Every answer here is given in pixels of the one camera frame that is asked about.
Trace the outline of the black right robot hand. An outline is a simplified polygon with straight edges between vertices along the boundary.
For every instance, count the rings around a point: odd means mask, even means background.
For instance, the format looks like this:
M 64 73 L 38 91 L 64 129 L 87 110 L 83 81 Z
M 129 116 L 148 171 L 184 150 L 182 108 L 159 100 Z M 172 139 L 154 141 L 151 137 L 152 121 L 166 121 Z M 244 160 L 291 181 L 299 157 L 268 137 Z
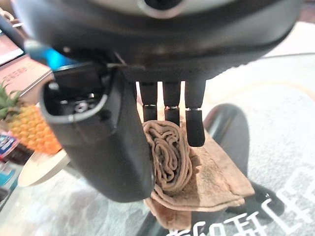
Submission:
M 180 121 L 185 83 L 188 142 L 204 144 L 206 81 L 279 45 L 300 0 L 14 0 L 30 57 L 53 81 L 39 94 L 47 123 L 71 162 L 109 199 L 150 196 L 152 155 L 142 122 Z

